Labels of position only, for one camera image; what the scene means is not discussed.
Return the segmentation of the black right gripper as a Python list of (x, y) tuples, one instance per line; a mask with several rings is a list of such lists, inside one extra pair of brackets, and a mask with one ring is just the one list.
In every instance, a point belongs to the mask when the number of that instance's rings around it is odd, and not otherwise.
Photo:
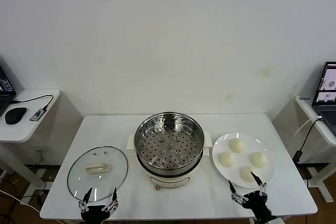
[(266, 202), (268, 199), (266, 192), (267, 184), (263, 183), (255, 173), (250, 173), (258, 184), (259, 191), (254, 191), (242, 196), (236, 192), (233, 184), (229, 180), (228, 182), (232, 200), (243, 206), (243, 208), (250, 209), (257, 220), (274, 220), (276, 217), (272, 215), (271, 211), (266, 206)]

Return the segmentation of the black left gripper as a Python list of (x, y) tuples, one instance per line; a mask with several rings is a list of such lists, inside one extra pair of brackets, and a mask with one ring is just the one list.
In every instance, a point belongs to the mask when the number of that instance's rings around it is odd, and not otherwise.
[(83, 200), (78, 202), (82, 220), (106, 220), (110, 217), (110, 211), (116, 211), (119, 206), (117, 188), (114, 188), (111, 201), (105, 205), (88, 206), (92, 188), (84, 195)]

